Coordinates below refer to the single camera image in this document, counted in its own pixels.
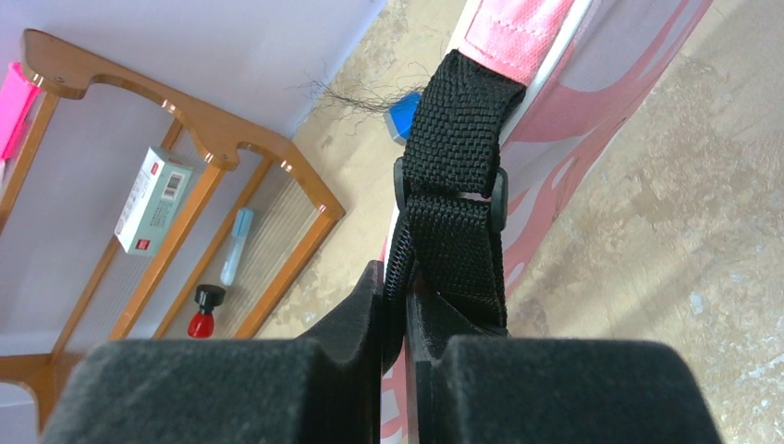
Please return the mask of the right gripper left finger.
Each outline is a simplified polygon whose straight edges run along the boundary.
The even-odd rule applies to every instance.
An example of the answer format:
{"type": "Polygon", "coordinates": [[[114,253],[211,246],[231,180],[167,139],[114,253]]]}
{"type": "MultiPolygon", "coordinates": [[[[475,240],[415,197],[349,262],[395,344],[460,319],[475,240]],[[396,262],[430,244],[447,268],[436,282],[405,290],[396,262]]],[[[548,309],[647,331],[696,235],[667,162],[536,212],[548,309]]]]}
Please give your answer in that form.
{"type": "Polygon", "coordinates": [[[46,443],[376,443],[382,263],[294,339],[134,339],[91,351],[46,443]]]}

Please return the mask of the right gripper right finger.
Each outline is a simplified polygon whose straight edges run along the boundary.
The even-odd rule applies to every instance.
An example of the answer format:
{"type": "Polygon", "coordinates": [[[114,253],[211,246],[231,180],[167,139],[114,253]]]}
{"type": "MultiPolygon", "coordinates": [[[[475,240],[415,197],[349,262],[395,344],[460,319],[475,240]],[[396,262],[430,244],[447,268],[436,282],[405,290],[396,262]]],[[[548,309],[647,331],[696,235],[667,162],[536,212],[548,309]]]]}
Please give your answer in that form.
{"type": "Polygon", "coordinates": [[[650,341],[514,339],[406,300],[413,443],[718,443],[692,372],[650,341]]]}

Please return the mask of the pink sport racket bag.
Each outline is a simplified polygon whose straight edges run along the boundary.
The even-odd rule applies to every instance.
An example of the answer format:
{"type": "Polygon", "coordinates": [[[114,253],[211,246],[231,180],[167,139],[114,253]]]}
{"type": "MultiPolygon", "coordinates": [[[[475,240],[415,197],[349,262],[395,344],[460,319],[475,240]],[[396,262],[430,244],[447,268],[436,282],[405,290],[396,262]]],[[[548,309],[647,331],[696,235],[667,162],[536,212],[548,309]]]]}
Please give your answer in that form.
{"type": "Polygon", "coordinates": [[[472,1],[394,167],[380,441],[410,439],[406,300],[509,335],[506,301],[706,1],[472,1]]]}

